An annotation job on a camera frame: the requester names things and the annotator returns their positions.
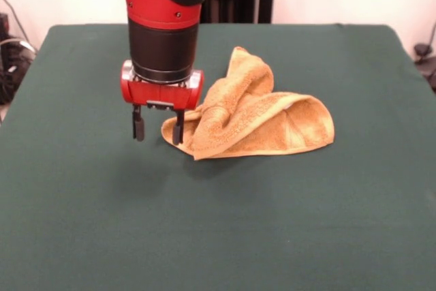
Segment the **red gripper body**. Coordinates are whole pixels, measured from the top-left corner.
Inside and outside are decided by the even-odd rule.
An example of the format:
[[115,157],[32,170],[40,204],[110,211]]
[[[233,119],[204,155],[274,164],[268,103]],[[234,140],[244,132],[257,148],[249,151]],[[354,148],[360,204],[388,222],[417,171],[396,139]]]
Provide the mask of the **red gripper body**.
[[123,99],[127,103],[172,110],[193,110],[200,101],[204,72],[192,70],[184,83],[163,85],[139,80],[132,67],[123,67],[120,83]]

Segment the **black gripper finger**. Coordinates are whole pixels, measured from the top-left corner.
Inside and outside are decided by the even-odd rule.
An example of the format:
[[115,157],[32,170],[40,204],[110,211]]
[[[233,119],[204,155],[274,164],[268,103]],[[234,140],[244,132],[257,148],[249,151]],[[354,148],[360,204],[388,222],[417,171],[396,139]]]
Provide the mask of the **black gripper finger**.
[[141,106],[133,105],[132,123],[133,123],[133,138],[137,141],[143,141],[144,120],[141,114]]
[[176,111],[176,123],[172,130],[172,144],[182,144],[184,134],[185,111]]

